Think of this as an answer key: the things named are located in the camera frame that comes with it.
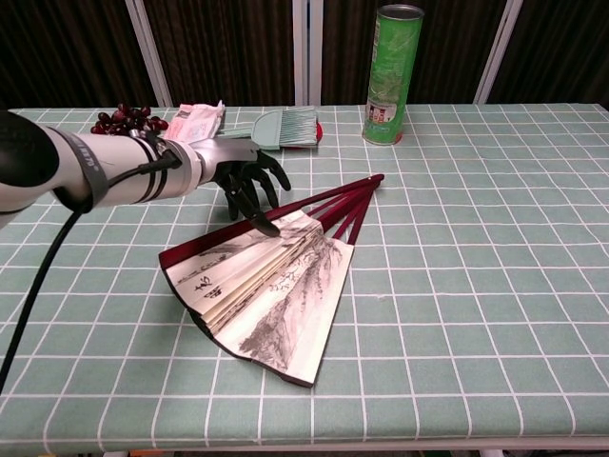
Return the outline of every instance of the grid pattern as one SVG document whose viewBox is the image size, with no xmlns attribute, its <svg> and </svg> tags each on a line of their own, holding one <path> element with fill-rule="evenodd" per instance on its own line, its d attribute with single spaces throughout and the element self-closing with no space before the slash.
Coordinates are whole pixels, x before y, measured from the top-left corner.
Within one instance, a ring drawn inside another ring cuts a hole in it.
<svg viewBox="0 0 609 457">
<path fill-rule="evenodd" d="M 20 112 L 86 131 L 97 111 Z M 319 119 L 316 150 L 276 154 L 282 204 L 385 179 L 316 387 L 221 352 L 159 274 L 160 250 L 229 222 L 206 186 L 77 225 L 0 397 L 2 453 L 609 435 L 608 113 L 413 106 L 394 147 L 363 141 L 362 107 Z M 46 195 L 0 230 L 0 353 L 68 215 Z"/>
</svg>

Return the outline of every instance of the dark red grapes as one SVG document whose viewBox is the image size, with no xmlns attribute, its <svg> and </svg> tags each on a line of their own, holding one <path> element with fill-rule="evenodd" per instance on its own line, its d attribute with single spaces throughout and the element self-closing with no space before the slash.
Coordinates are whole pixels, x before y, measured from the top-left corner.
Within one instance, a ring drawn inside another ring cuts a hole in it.
<svg viewBox="0 0 609 457">
<path fill-rule="evenodd" d="M 159 116 L 149 117 L 150 107 L 140 109 L 130 107 L 126 103 L 119 103 L 116 111 L 111 115 L 100 112 L 97 115 L 98 121 L 90 132 L 97 135 L 123 135 L 127 136 L 131 129 L 151 130 L 161 132 L 169 128 L 169 123 Z"/>
</svg>

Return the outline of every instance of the curtain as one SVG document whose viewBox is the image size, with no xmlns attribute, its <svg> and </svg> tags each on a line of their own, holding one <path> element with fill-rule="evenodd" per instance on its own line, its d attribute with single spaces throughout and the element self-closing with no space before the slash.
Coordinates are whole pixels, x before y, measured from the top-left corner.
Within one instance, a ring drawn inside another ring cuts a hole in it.
<svg viewBox="0 0 609 457">
<path fill-rule="evenodd" d="M 527 0 L 489 103 L 601 103 L 609 108 L 607 0 Z"/>
<path fill-rule="evenodd" d="M 291 3 L 146 0 L 173 104 L 293 104 Z"/>
<path fill-rule="evenodd" d="M 325 0 L 322 102 L 365 103 L 376 10 L 396 3 L 425 12 L 408 103 L 471 103 L 505 0 Z"/>
<path fill-rule="evenodd" d="M 0 107 L 154 105 L 123 1 L 2 2 Z"/>
</svg>

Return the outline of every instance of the brush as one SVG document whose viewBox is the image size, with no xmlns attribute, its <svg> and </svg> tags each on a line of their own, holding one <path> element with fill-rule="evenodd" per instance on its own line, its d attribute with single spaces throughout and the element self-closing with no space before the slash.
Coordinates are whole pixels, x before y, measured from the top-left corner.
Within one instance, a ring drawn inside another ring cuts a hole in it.
<svg viewBox="0 0 609 457">
<path fill-rule="evenodd" d="M 313 107 L 267 112 L 244 129 L 221 130 L 222 138 L 251 138 L 261 149 L 309 148 L 317 145 L 317 111 Z"/>
</svg>

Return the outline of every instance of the green can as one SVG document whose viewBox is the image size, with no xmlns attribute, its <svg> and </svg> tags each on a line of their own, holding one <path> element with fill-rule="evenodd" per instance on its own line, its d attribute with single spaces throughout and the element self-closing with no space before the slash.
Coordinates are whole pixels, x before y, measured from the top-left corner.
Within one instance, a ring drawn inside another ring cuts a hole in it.
<svg viewBox="0 0 609 457">
<path fill-rule="evenodd" d="M 377 10 L 363 138 L 376 145 L 400 141 L 421 34 L 423 10 L 387 5 Z"/>
</svg>

